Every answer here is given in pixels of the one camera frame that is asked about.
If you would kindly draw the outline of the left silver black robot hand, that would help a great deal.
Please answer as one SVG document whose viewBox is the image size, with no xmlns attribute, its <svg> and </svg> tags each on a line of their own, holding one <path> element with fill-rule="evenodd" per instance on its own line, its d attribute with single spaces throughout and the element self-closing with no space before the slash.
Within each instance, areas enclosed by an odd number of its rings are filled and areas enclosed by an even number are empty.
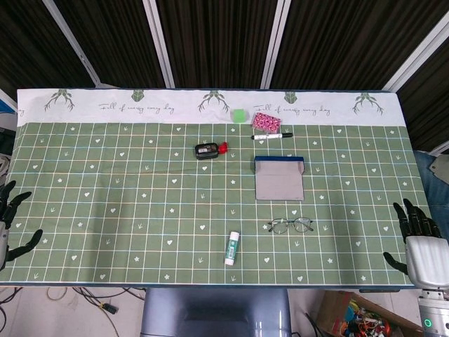
<svg viewBox="0 0 449 337">
<path fill-rule="evenodd" d="M 9 183 L 1 186 L 1 270 L 5 268 L 7 262 L 11 262 L 18 257 L 25 255 L 32 251 L 40 242 L 43 235 L 43 230 L 38 229 L 32 236 L 29 242 L 24 246 L 19 246 L 15 249 L 10 249 L 8 245 L 9 231 L 17 213 L 19 205 L 32 195 L 31 192 L 23 192 L 11 201 L 8 200 L 11 191 L 16 185 L 16 181 L 12 180 Z"/>
</svg>

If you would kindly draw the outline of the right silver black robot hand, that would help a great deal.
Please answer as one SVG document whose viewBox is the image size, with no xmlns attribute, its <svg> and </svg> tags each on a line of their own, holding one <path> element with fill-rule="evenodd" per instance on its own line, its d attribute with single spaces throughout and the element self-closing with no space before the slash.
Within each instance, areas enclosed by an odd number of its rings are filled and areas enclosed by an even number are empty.
<svg viewBox="0 0 449 337">
<path fill-rule="evenodd" d="M 408 199 L 403 205 L 393 203 L 398 217 L 406 261 L 396 260 L 389 252 L 387 264 L 408 276 L 420 289 L 448 289 L 448 240 L 443 238 L 436 222 Z"/>
</svg>

